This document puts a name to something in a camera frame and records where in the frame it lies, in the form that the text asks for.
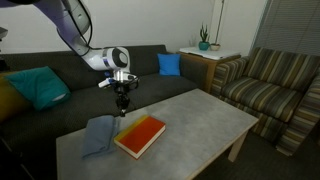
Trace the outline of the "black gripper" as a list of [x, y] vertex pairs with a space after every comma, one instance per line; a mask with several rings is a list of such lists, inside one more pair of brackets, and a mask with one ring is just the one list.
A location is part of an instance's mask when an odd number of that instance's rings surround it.
[[125, 117], [126, 109], [130, 102], [130, 99], [127, 95], [129, 92], [129, 86], [127, 84], [117, 83], [114, 87], [114, 91], [117, 93], [116, 104], [121, 110], [121, 117]]

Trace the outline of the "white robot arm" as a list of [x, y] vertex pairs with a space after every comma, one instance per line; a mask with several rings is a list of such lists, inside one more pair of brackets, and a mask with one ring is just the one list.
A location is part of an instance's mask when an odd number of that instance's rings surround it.
[[89, 12], [81, 0], [0, 0], [0, 7], [34, 5], [56, 26], [60, 38], [93, 70], [106, 70], [106, 79], [100, 88], [112, 86], [117, 93], [116, 104], [125, 116], [130, 99], [129, 86], [138, 83], [130, 72], [130, 55], [124, 47], [92, 48], [84, 34], [91, 27]]

